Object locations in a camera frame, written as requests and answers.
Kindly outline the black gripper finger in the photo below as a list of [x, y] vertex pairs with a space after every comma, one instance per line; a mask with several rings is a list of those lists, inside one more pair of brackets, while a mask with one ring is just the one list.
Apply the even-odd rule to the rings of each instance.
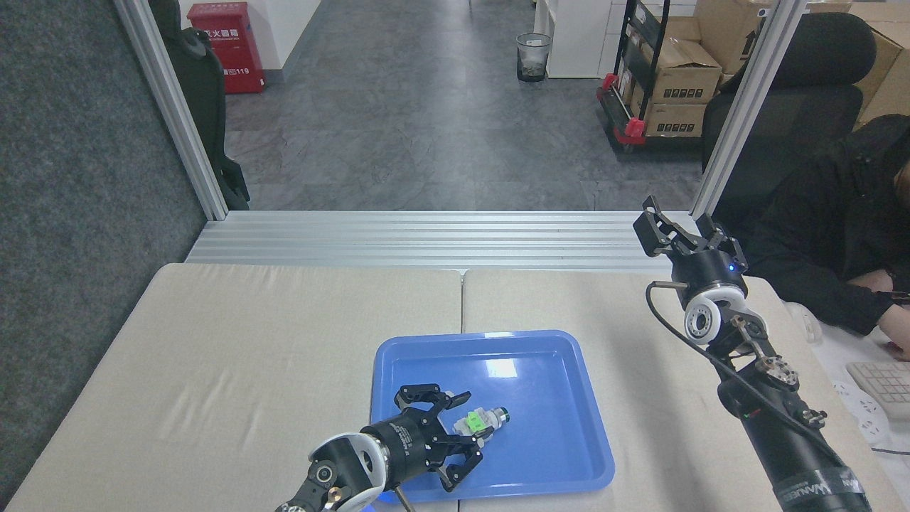
[[702, 249], [702, 237], [671, 221], [660, 210], [656, 197], [648, 196], [641, 207], [643, 213], [634, 221], [633, 229], [647, 256], [689, 255]]
[[731, 257], [732, 262], [728, 265], [731, 272], [744, 274], [748, 270], [740, 240], [731, 236], [721, 223], [716, 223], [710, 214], [705, 213], [696, 218], [695, 224], [701, 236], [707, 240], [707, 249], [719, 250]]
[[407, 431], [416, 429], [446, 431], [439, 414], [464, 405], [469, 398], [471, 398], [469, 391], [463, 393], [441, 391], [438, 383], [401, 386], [395, 396], [395, 404], [401, 411], [395, 418], [395, 428]]
[[451, 493], [481, 463], [480, 435], [432, 435], [427, 448], [427, 470], [438, 474], [441, 486]]

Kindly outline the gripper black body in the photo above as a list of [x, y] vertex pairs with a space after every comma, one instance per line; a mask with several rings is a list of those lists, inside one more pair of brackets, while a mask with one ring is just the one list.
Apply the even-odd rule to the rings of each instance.
[[446, 431], [438, 418], [423, 412], [403, 412], [361, 428], [386, 448], [387, 486], [399, 486], [420, 474], [438, 469], [446, 458]]
[[721, 250], [703, 250], [691, 254], [674, 252], [670, 254], [670, 262], [673, 281], [686, 285], [685, 289], [677, 292], [681, 304], [689, 304], [697, 294], [719, 286], [734, 286], [745, 296], [748, 295], [748, 287], [742, 278], [742, 272], [746, 267], [727, 252]]

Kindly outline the person's hand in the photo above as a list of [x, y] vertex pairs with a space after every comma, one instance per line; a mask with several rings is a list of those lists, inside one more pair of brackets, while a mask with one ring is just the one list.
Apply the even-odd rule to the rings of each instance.
[[891, 305], [877, 321], [877, 326], [896, 348], [889, 348], [897, 360], [909, 361], [909, 311], [903, 306]]

